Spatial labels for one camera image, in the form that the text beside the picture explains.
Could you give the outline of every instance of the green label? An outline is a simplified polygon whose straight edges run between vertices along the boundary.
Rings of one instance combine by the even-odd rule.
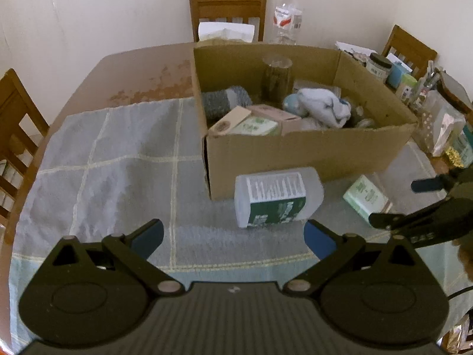
[[[289,223],[295,219],[306,205],[306,197],[253,202],[250,205],[248,225],[256,227],[262,224]]]

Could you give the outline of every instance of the blue container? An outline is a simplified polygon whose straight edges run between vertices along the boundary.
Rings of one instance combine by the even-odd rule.
[[[386,82],[394,89],[398,89],[401,78],[408,73],[409,71],[401,63],[394,63]]]

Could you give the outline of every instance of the white plastic container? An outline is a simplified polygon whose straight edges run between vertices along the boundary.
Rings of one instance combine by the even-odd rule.
[[[282,0],[274,10],[273,44],[295,45],[302,23],[299,0]]]
[[[305,220],[322,201],[322,183],[312,167],[240,175],[235,180],[240,228]]]
[[[393,68],[393,63],[388,60],[386,57],[381,56],[377,53],[371,53],[370,57],[366,59],[366,69],[368,72],[375,75],[375,77],[382,81],[383,84],[386,83],[386,80],[391,73]]]

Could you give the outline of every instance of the chair backrest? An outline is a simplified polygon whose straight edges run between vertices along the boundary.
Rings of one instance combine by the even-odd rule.
[[[395,25],[383,51],[383,56],[393,53],[412,68],[412,75],[418,80],[427,72],[429,60],[435,60],[437,52],[417,40],[414,36]]]
[[[0,80],[0,160],[6,159],[9,164],[23,177],[27,166],[16,156],[13,146],[21,143],[31,155],[35,155],[38,147],[20,127],[20,121],[28,115],[36,128],[46,136],[49,125],[21,84],[17,73],[8,70]],[[18,189],[0,175],[0,189],[13,201],[16,200]],[[6,226],[10,213],[0,206],[0,223]]]
[[[232,22],[236,17],[241,17],[244,24],[248,24],[251,17],[259,17],[258,41],[263,41],[266,0],[189,0],[189,3],[194,41],[199,41],[200,19],[221,18]]]

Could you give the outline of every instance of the paper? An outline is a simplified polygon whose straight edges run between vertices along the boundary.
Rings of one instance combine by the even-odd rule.
[[[408,66],[407,64],[403,63],[403,61],[401,61],[401,60],[400,60],[396,55],[394,55],[393,53],[388,54],[388,55],[386,56],[386,58],[387,58],[389,61],[391,61],[393,64],[395,64],[395,63],[401,63],[401,65],[402,65],[404,68],[406,68],[406,69],[409,71],[409,73],[412,72],[412,68],[409,68],[409,66]]]
[[[251,116],[250,110],[237,105],[209,129],[209,135],[226,135],[249,116]]]
[[[199,24],[199,41],[210,39],[243,40],[252,42],[255,26],[235,22],[201,22]]]
[[[345,51],[345,52],[348,52],[348,53],[362,53],[366,56],[369,56],[371,53],[377,53],[376,51],[373,51],[373,49],[369,49],[369,48],[363,48],[363,47],[359,47],[359,46],[356,46],[356,45],[351,45],[351,44],[347,44],[346,42],[335,42],[335,45],[337,46],[337,49],[339,51]]]

